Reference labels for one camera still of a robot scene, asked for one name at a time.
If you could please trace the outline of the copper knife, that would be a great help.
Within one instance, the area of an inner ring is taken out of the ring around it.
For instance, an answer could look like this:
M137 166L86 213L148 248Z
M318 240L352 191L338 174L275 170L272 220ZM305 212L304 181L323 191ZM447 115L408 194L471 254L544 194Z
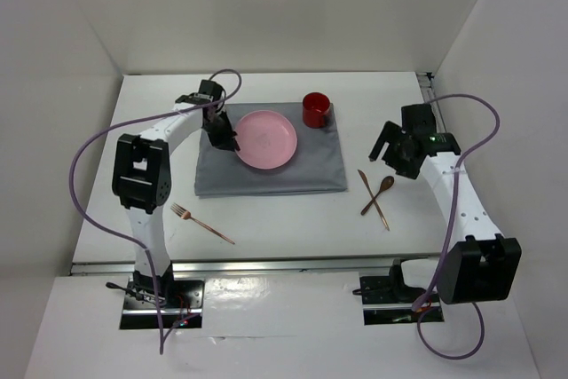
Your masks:
M365 188L367 189L367 192L368 192L369 196L371 197L371 203L372 203L372 205L375 206L375 209L377 210L377 213L378 213L379 217L381 218L381 220L382 220L382 222L383 222L383 225L385 226L385 229L386 229L387 231L390 231L391 229L390 229L390 227L389 227L389 225L388 225L388 222L387 222L387 220L386 220L386 217L384 216L384 214L383 214L381 208L379 207L379 204L378 204L378 202L376 201L376 198L375 198L375 196L374 196L374 194L373 194L373 192L372 192L372 190L371 190L370 184L368 183L367 175L366 175L362 170L358 170L358 173L359 173L359 176L361 177L361 179L362 179L362 181L363 181L363 184L364 184Z

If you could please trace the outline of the pink plastic plate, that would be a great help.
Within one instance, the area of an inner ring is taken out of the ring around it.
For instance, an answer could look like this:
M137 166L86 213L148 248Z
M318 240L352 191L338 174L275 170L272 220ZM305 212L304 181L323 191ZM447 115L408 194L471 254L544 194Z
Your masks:
M296 129L282 114L257 110L237 123L238 157L258 170L275 170L289 162L297 148Z

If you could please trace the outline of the red enamel mug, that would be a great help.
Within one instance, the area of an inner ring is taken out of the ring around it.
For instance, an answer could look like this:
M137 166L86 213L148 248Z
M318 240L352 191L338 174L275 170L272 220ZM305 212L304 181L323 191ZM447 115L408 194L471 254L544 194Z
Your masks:
M331 101L323 93L312 92L302 101L304 124L312 129L326 128L330 124Z

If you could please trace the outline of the grey cloth placemat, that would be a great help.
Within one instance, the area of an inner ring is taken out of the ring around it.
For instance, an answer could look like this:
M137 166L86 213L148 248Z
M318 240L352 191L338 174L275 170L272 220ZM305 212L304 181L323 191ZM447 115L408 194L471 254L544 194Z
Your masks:
M197 196L337 193L348 188L334 111L321 129L304 124L299 102L237 103L230 105L227 113L236 124L246 114L260 110L282 114L291 122L298 138L295 154L279 168L259 170L246 165L234 152L216 149L203 133L194 183Z

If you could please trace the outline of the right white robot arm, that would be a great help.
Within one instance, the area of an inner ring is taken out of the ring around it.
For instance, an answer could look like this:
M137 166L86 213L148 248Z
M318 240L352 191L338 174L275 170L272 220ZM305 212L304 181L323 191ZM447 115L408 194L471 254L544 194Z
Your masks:
M369 155L403 178L424 178L447 222L439 260L397 259L387 289L398 301L424 302L435 293L445 304L504 300L522 249L503 235L479 200L451 133L437 129L429 104L401 109L401 124L387 122Z

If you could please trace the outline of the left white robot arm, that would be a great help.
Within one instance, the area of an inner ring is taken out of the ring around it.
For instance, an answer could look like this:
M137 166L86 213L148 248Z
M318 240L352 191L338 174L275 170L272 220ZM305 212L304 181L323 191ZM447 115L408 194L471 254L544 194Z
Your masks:
M121 135L116 144L112 190L125 208L136 248L133 281L156 307L175 296L173 267L166 249L163 205L170 197L170 156L190 135L204 130L218 150L238 152L236 132L220 99L225 89L203 80L199 89L176 100L175 114L140 134Z

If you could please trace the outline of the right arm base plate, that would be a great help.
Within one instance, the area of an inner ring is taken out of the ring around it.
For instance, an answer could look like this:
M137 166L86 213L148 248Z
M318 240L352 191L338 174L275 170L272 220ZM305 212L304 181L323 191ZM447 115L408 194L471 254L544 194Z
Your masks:
M359 287L351 293L361 300L366 326L412 324L424 312L427 322L443 322L437 294L431 296L420 310L412 309L412 303L423 291L423 288L407 286L403 282L400 263L394 263L388 272L360 276Z

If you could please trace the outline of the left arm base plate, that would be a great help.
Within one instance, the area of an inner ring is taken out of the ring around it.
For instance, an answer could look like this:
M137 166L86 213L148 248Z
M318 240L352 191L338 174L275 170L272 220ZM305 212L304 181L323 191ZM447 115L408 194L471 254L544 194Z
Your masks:
M124 286L108 281L106 288L123 292L120 330L158 328L152 293L136 290L132 280ZM204 280L180 280L175 284L172 296L161 296L159 305L164 329L173 326L180 329L201 328L204 290Z

